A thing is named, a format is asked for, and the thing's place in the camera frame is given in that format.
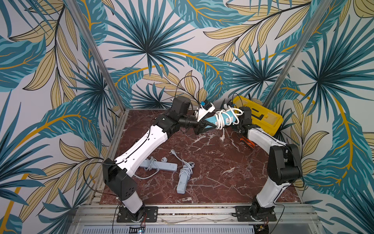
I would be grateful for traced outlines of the teal power strip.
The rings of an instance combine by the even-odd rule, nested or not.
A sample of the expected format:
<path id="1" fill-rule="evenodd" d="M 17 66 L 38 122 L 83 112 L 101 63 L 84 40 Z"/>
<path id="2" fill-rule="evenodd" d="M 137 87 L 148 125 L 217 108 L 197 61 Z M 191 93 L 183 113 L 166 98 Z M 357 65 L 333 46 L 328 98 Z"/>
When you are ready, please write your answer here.
<path id="1" fill-rule="evenodd" d="M 241 113 L 238 112 L 227 112 L 226 110 L 218 111 L 214 116 L 207 118 L 206 121 L 214 125 L 215 129 L 223 129 L 226 126 L 239 123 L 239 116 Z"/>

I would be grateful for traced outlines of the grey power strip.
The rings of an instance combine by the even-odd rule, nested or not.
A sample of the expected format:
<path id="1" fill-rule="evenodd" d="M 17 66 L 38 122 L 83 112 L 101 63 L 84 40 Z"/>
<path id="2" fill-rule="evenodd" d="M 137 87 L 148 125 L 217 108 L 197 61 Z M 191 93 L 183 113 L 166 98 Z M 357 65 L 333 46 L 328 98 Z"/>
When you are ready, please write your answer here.
<path id="1" fill-rule="evenodd" d="M 177 164 L 176 163 L 169 163 L 169 162 L 162 162 L 156 160 L 145 160 L 140 164 L 141 168 L 145 170 L 163 170 L 163 171 L 177 171 Z"/>
<path id="2" fill-rule="evenodd" d="M 176 187 L 176 192 L 178 194 L 185 194 L 190 177 L 191 177 L 191 169 L 188 167 L 183 167 L 180 170 L 179 181 Z"/>

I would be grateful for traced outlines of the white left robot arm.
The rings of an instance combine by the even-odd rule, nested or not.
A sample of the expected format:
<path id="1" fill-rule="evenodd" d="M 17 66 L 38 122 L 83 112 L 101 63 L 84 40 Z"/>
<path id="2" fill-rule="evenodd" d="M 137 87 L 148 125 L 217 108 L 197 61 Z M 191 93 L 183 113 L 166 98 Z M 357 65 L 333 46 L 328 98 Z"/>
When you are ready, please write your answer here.
<path id="1" fill-rule="evenodd" d="M 145 205 L 137 194 L 137 184 L 133 176 L 140 165 L 161 144 L 166 142 L 181 128 L 201 130 L 206 127 L 203 117 L 214 111 L 215 107 L 207 100 L 201 102 L 194 115 L 188 113 L 191 101 L 187 97 L 173 99 L 171 108 L 159 115 L 150 125 L 144 136 L 129 150 L 115 160 L 107 159 L 102 164 L 105 185 L 124 205 L 131 221 L 145 218 Z"/>

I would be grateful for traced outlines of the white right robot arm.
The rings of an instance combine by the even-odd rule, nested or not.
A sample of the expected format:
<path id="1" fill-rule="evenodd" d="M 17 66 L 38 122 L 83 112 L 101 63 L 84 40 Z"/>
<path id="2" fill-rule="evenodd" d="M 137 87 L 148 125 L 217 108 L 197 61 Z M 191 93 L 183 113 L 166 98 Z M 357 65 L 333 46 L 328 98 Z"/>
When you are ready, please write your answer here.
<path id="1" fill-rule="evenodd" d="M 250 206 L 236 206 L 232 215 L 239 222 L 275 221 L 275 202 L 283 191 L 303 176 L 301 157 L 295 144 L 287 144 L 272 137 L 252 123 L 251 109 L 240 107 L 237 132 L 249 147 L 261 147 L 268 153 L 268 178 L 262 190 L 254 197 Z"/>

